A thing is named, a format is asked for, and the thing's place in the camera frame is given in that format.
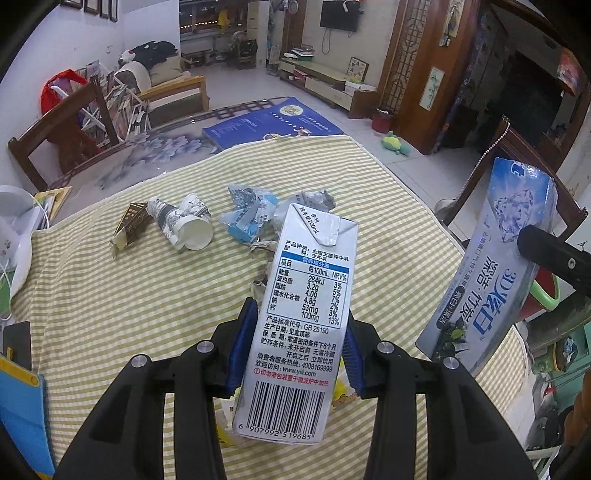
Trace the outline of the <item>dark wooden carved chair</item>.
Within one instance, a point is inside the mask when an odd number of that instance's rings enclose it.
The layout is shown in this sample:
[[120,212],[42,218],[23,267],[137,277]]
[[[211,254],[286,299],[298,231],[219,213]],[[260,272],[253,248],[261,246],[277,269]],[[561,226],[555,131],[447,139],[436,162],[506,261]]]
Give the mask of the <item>dark wooden carved chair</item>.
[[568,239],[588,217],[586,208],[579,206],[556,169],[545,161],[534,147],[511,126],[503,116],[491,145],[485,150],[469,176],[459,196],[441,200],[436,205],[438,220],[448,226],[474,192],[485,173],[491,174],[488,203],[496,215],[504,240],[517,238],[517,232],[528,221],[537,221],[537,209],[550,219],[554,207],[565,229],[559,234]]

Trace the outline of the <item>low tv cabinet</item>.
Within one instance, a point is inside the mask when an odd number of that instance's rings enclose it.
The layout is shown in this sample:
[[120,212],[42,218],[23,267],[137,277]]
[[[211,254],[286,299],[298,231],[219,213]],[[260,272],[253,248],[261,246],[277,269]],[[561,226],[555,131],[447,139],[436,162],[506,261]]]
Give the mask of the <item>low tv cabinet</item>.
[[371,118],[378,107],[379,94],[360,84],[348,85],[346,76],[314,61],[281,59],[280,79],[348,113],[349,119]]

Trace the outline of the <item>wooden sofa with cushions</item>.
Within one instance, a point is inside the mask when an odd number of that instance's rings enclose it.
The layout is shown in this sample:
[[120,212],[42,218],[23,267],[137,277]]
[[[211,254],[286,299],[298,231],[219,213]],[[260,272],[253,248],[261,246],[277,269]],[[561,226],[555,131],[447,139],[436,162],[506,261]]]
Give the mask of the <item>wooden sofa with cushions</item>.
[[115,77],[147,110],[151,127],[209,110],[205,77],[183,69],[183,59],[168,41],[149,41],[125,50]]

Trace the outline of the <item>toothpaste box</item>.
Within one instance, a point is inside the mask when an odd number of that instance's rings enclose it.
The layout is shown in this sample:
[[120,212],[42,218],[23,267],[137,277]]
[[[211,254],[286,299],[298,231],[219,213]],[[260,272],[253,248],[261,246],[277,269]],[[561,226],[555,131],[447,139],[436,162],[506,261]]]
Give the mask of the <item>toothpaste box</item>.
[[417,348],[433,362],[455,357],[474,376],[500,346],[529,294],[538,266],[519,253],[520,231],[534,225],[549,231],[555,208],[544,218],[528,221],[511,241],[503,239],[496,215],[490,211],[488,191],[478,224],[430,322],[419,336]]

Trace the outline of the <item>blue toy organizer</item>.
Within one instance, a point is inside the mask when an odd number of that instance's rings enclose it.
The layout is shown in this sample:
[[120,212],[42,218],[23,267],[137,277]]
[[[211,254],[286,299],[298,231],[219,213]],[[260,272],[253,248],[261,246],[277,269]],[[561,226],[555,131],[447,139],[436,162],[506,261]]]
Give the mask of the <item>blue toy organizer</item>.
[[55,472],[45,418],[42,375],[1,356],[1,422],[26,465],[38,478]]

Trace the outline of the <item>wooden chair near wall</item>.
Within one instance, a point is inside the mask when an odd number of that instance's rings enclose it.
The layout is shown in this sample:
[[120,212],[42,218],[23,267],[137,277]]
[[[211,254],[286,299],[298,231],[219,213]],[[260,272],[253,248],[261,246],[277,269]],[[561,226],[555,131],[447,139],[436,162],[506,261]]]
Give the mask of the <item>wooden chair near wall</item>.
[[58,149],[58,163],[63,173],[70,172],[86,159],[100,153],[94,139],[86,135],[78,124],[78,112],[96,102],[101,122],[110,146],[119,143],[107,104],[96,76],[45,113],[19,138],[11,138],[8,149],[25,175],[38,191],[48,188],[46,180],[33,165],[30,155],[44,142],[54,143]]

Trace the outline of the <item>wall mounted television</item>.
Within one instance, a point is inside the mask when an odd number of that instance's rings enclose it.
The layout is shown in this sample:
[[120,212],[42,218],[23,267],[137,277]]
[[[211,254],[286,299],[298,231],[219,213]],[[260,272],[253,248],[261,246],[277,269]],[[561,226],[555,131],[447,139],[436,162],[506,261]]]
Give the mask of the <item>wall mounted television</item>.
[[361,3],[358,1],[324,1],[320,26],[353,33],[358,31],[361,16]]

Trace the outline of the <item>green plush toy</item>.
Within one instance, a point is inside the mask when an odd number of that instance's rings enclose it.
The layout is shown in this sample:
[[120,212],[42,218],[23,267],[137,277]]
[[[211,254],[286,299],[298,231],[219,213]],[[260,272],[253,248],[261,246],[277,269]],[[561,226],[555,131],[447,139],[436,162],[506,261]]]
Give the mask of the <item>green plush toy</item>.
[[384,149],[392,151],[397,155],[408,156],[410,155],[410,146],[406,144],[401,138],[394,135],[393,132],[386,134],[381,140]]

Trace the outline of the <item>red bin green rim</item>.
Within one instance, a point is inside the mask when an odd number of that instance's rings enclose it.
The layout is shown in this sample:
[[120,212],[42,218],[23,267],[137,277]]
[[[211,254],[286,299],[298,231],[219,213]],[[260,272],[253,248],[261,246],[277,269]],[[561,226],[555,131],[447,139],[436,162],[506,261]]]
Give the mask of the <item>red bin green rim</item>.
[[518,314],[519,320],[526,320],[540,312],[553,311],[560,303],[558,278],[550,271],[539,267],[529,294]]

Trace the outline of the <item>white milk carton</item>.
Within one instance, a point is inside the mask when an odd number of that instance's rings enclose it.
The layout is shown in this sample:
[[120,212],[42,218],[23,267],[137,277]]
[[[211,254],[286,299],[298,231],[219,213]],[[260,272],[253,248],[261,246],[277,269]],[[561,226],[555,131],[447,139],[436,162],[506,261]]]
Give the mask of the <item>white milk carton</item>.
[[332,406],[355,273],[356,223],[291,204],[259,308],[235,434],[318,444]]

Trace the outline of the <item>brown gold cigarette pack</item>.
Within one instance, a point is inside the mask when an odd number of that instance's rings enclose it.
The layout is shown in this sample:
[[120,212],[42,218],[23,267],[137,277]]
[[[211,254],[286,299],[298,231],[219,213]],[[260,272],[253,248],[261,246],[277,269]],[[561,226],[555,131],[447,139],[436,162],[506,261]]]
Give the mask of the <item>brown gold cigarette pack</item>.
[[151,220],[146,203],[130,203],[110,238],[113,255],[117,256],[120,251],[135,242]]

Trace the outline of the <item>blue snack bag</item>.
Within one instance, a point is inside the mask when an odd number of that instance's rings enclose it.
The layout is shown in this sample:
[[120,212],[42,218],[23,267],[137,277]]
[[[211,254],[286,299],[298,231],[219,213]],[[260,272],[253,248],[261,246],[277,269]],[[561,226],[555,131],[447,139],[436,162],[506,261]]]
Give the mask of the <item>blue snack bag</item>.
[[229,185],[228,193],[233,209],[223,213],[219,222],[235,240],[252,243],[263,226],[273,219],[280,199],[270,191],[245,185]]

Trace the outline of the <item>small red floor bin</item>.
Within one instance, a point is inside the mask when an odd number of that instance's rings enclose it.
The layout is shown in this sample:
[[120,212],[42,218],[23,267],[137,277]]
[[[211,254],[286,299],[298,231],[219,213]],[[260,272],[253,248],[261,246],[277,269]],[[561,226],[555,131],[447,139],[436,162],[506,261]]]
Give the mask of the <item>small red floor bin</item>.
[[386,134],[392,130],[396,114],[393,111],[377,107],[372,117],[372,129],[378,133]]

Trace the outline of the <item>blue printed board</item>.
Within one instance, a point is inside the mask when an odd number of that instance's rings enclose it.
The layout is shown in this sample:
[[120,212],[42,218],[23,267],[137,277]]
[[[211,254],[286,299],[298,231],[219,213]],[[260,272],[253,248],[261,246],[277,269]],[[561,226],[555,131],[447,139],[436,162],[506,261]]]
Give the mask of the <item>blue printed board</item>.
[[246,113],[204,128],[204,135],[219,149],[262,140],[297,136],[342,135],[342,129],[297,98]]

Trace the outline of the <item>red bag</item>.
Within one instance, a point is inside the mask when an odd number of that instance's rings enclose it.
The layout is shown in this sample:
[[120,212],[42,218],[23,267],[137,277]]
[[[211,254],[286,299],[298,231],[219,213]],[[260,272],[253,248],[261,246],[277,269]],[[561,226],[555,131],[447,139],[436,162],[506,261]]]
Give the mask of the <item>red bag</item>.
[[66,69],[55,74],[43,86],[40,96],[40,111],[46,114],[64,98],[71,95],[77,88],[88,81],[76,71]]

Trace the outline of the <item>magazine rack with books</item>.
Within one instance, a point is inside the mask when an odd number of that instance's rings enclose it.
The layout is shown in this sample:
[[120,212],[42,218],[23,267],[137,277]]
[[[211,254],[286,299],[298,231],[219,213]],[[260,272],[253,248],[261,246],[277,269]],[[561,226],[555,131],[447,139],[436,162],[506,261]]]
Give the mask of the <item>magazine rack with books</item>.
[[[95,78],[103,91],[104,100],[114,131],[120,142],[147,133],[151,128],[147,103],[139,98],[139,89],[132,75],[108,70],[98,61],[76,70],[85,80]],[[80,111],[81,127],[84,133],[94,138],[99,145],[105,145],[106,127],[96,101]]]

